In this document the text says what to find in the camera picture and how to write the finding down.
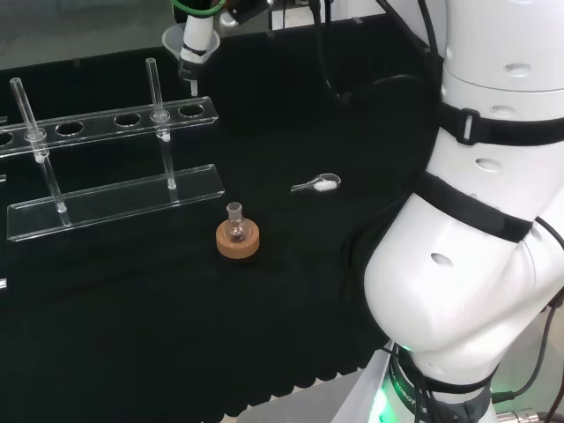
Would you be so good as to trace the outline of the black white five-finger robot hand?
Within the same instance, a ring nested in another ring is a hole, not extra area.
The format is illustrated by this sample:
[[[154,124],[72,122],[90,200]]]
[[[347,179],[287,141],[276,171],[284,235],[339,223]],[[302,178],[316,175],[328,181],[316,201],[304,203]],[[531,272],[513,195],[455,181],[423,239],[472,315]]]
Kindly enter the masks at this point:
[[[174,18],[183,23],[179,77],[197,90],[197,80],[209,57],[214,37],[214,14],[219,10],[216,1],[173,1]]]

